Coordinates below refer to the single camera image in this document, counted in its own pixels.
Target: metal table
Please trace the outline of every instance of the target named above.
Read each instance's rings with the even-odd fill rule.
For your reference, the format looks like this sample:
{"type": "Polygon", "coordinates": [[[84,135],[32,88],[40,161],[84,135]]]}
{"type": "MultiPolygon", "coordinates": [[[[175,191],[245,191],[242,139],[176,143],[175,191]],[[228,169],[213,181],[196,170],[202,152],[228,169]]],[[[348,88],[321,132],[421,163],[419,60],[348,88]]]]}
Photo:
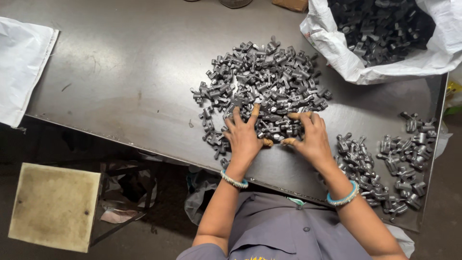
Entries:
{"type": "MultiPolygon", "coordinates": [[[[217,0],[7,0],[0,16],[61,31],[27,115],[213,170],[221,166],[201,139],[201,108],[189,91],[210,82],[205,72],[211,60],[241,42],[267,44],[271,35],[282,48],[315,52],[299,31],[305,14],[268,0],[236,10],[217,0]]],[[[377,153],[384,135],[409,136],[401,111],[441,114],[445,76],[355,86],[325,66],[323,57],[318,64],[321,85],[334,95],[320,112],[334,150],[337,134],[352,132],[354,138],[366,135],[367,147],[377,153]]],[[[222,123],[217,117],[215,125],[222,123]]],[[[392,187],[383,161],[376,161],[383,184],[392,187]]],[[[290,148],[263,150],[247,177],[311,201],[326,196],[311,165],[290,148]]],[[[377,213],[384,216],[380,208],[377,213]]],[[[397,225],[418,230],[422,216],[422,209],[409,210],[397,225]]]]}

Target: wooden stool top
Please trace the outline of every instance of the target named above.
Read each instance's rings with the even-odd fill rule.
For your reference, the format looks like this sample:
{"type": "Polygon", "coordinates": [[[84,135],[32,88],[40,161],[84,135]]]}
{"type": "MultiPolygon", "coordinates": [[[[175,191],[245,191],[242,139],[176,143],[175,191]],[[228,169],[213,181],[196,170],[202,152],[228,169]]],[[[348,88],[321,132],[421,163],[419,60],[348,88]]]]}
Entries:
{"type": "Polygon", "coordinates": [[[87,253],[100,176],[23,163],[8,237],[87,253]]]}

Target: pile of metal parts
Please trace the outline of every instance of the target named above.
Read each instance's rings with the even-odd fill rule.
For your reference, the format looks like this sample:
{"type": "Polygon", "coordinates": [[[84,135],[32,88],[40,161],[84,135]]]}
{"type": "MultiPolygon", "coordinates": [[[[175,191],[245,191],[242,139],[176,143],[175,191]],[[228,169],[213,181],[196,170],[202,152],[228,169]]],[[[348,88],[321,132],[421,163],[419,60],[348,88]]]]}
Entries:
{"type": "Polygon", "coordinates": [[[437,132],[434,123],[436,118],[428,122],[417,120],[418,114],[409,115],[402,112],[401,116],[406,119],[406,132],[418,134],[404,140],[401,137],[391,138],[385,136],[380,143],[380,154],[377,158],[385,160],[385,165],[392,176],[396,176],[395,188],[401,198],[397,202],[404,201],[409,206],[418,210],[421,207],[419,197],[425,195],[426,183],[418,180],[417,171],[427,168],[427,160],[431,158],[433,149],[430,144],[435,141],[437,132]],[[408,162],[410,167],[399,166],[400,162],[408,162]]]}
{"type": "Polygon", "coordinates": [[[380,153],[377,158],[385,160],[385,166],[392,176],[396,177],[395,188],[400,198],[389,195],[389,188],[380,184],[380,176],[373,170],[374,160],[372,154],[367,152],[364,145],[365,136],[359,141],[350,140],[351,133],[345,137],[338,135],[339,153],[343,156],[340,161],[335,156],[339,168],[345,175],[359,183],[361,195],[370,206],[382,205],[384,213],[391,214],[390,221],[395,222],[397,215],[405,212],[408,206],[418,210],[421,207],[420,197],[425,195],[426,183],[420,180],[423,175],[418,172],[427,167],[427,160],[430,159],[433,149],[430,144],[435,141],[437,132],[434,126],[436,118],[428,122],[417,120],[417,114],[408,115],[402,112],[401,116],[406,119],[406,132],[418,134],[403,139],[385,136],[380,142],[380,153]],[[408,162],[410,167],[402,166],[400,163],[408,162]]]}
{"type": "Polygon", "coordinates": [[[366,67],[404,60],[426,50],[435,22],[415,0],[328,0],[348,49],[366,67]]]}
{"type": "Polygon", "coordinates": [[[394,222],[396,215],[407,210],[405,203],[400,203],[394,196],[390,196],[389,188],[380,183],[380,175],[374,171],[374,159],[364,144],[365,136],[359,141],[351,140],[352,134],[337,136],[339,155],[334,156],[337,165],[343,173],[359,184],[359,193],[371,206],[382,205],[385,213],[391,214],[390,221],[394,222]]]}
{"type": "MultiPolygon", "coordinates": [[[[238,106],[246,122],[254,103],[260,103],[257,136],[280,142],[302,134],[300,121],[291,120],[288,113],[320,111],[328,106],[326,100],[332,98],[332,93],[319,86],[321,72],[314,70],[318,54],[309,57],[302,50],[297,53],[292,46],[286,50],[279,46],[274,36],[266,46],[241,43],[233,47],[232,54],[212,60],[213,71],[206,72],[210,86],[201,82],[198,90],[190,89],[197,104],[202,105],[206,99],[211,102],[199,118],[206,132],[202,139],[217,151],[215,159],[226,154],[229,143],[222,134],[227,128],[217,131],[213,125],[214,108],[222,111],[225,119],[238,106]]],[[[226,158],[220,162],[224,168],[229,164],[226,158]]]]}

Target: woman's left hand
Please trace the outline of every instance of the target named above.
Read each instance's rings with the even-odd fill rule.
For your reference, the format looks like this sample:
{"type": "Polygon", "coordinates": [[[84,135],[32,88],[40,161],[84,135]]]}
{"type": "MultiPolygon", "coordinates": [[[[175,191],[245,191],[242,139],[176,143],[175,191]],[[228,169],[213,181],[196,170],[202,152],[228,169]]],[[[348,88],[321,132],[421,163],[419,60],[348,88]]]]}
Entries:
{"type": "Polygon", "coordinates": [[[231,163],[247,169],[263,146],[263,140],[257,138],[255,122],[260,111],[260,104],[255,104],[247,123],[244,123],[239,113],[239,107],[233,110],[234,123],[230,118],[225,119],[228,131],[223,135],[231,144],[231,163]]]}

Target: bangle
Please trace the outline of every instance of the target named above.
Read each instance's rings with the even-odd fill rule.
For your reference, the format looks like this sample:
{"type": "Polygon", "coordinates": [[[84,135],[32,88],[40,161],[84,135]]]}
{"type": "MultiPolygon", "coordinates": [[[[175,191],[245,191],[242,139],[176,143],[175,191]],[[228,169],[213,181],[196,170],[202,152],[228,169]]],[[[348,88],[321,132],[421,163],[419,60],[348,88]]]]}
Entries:
{"type": "Polygon", "coordinates": [[[249,187],[249,183],[243,179],[242,182],[238,182],[236,180],[233,180],[230,176],[225,174],[226,170],[221,170],[220,175],[223,179],[225,179],[226,182],[230,183],[231,185],[239,188],[239,189],[245,189],[249,187]]]}
{"type": "Polygon", "coordinates": [[[329,204],[333,205],[333,206],[340,206],[340,205],[344,205],[344,204],[347,204],[348,202],[350,202],[354,197],[356,197],[356,195],[358,194],[359,192],[359,185],[356,183],[356,181],[354,180],[351,180],[350,181],[351,184],[353,184],[353,190],[351,191],[351,193],[346,196],[345,198],[343,199],[339,199],[339,200],[332,200],[332,198],[330,197],[330,193],[327,193],[327,202],[329,202],[329,204]]]}

